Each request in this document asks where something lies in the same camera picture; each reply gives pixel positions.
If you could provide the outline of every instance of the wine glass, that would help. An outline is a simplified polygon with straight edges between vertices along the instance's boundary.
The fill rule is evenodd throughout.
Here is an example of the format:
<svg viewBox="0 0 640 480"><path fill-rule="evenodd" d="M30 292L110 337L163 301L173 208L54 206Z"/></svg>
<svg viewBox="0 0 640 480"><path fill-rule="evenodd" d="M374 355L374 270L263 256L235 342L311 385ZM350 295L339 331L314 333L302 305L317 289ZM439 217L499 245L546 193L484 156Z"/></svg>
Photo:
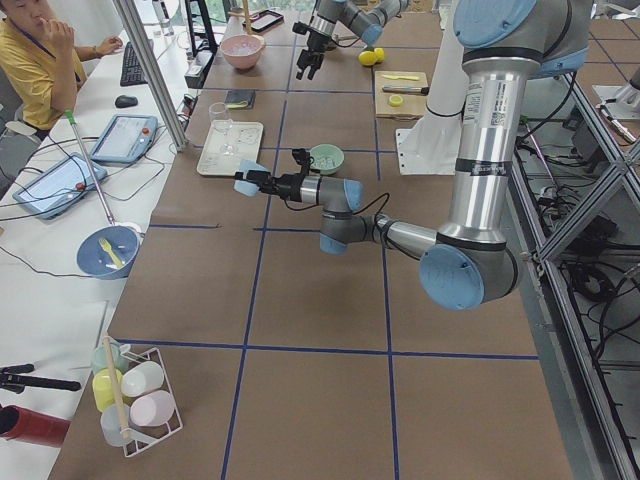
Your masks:
<svg viewBox="0 0 640 480"><path fill-rule="evenodd" d="M235 145L229 143L229 130L233 126L233 120L229 116L229 109L224 102L217 102L209 107L209 119L213 128L224 135L224 143L220 147L223 155L233 155L236 153Z"/></svg>

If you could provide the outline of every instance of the tripod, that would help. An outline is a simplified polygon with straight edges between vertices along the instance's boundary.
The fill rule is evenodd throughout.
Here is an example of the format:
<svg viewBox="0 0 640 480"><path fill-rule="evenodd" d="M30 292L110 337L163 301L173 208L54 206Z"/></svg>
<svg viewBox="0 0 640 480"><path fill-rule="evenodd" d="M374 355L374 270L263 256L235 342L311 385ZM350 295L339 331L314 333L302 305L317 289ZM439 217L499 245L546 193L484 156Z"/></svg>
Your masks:
<svg viewBox="0 0 640 480"><path fill-rule="evenodd" d="M56 380L53 378L27 377L21 373L31 373L36 367L31 363L0 368L0 388L14 393L24 392L25 387L54 388L76 392L82 388L79 382Z"/></svg>

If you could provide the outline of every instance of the blue bowl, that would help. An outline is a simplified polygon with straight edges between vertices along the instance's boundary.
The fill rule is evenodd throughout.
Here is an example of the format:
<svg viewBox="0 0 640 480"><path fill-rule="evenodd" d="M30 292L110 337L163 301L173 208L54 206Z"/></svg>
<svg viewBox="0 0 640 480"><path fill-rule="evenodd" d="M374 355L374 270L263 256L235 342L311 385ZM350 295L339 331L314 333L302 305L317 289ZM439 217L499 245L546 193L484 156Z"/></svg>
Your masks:
<svg viewBox="0 0 640 480"><path fill-rule="evenodd" d="M113 253L124 266L118 268L115 265L110 255L100 246L100 238L105 238L109 242ZM140 240L135 231L128 227L112 225L98 230L82 242L76 262L84 273L92 277L103 280L124 278L131 271L139 248Z"/></svg>

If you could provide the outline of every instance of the computer mouse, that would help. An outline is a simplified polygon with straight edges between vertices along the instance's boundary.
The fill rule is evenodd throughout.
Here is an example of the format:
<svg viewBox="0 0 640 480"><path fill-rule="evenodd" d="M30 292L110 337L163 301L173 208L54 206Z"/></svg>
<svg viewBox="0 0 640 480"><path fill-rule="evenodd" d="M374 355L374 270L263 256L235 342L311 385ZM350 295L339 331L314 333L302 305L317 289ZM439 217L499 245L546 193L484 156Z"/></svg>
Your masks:
<svg viewBox="0 0 640 480"><path fill-rule="evenodd" d="M129 95L120 95L118 98L116 98L117 108L135 107L137 104L138 99L136 97L131 97Z"/></svg>

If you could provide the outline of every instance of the pink bowl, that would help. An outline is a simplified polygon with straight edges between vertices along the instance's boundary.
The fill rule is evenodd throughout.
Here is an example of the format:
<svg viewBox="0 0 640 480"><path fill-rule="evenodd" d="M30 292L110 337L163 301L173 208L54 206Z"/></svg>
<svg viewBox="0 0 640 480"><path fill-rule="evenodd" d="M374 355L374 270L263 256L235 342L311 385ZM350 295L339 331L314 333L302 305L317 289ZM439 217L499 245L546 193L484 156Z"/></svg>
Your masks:
<svg viewBox="0 0 640 480"><path fill-rule="evenodd" d="M220 44L222 55L238 70L252 68L262 55L264 41L253 35L236 35Z"/></svg>

